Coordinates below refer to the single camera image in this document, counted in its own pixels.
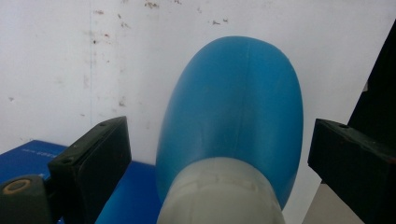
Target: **translucent plastic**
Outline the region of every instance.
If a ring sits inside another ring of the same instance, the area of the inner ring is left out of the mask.
[[[270,182],[253,166],[212,158],[183,169],[163,203],[157,224],[285,223]]]

